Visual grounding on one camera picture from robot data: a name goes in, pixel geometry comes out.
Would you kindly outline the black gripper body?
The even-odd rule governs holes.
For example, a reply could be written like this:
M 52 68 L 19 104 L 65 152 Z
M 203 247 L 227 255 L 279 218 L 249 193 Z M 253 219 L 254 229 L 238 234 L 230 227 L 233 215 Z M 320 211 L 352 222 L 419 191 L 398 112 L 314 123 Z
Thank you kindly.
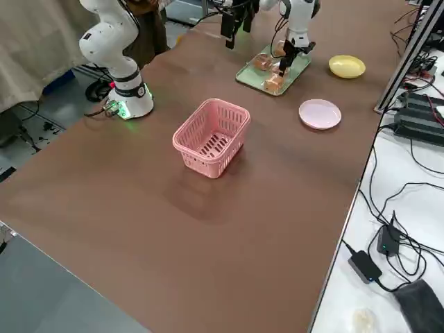
M 285 52 L 284 58 L 286 59 L 295 59 L 301 50 L 292 44 L 289 40 L 285 40 L 283 51 Z
M 255 15 L 259 11 L 259 0 L 225 1 L 225 12 L 229 15 Z

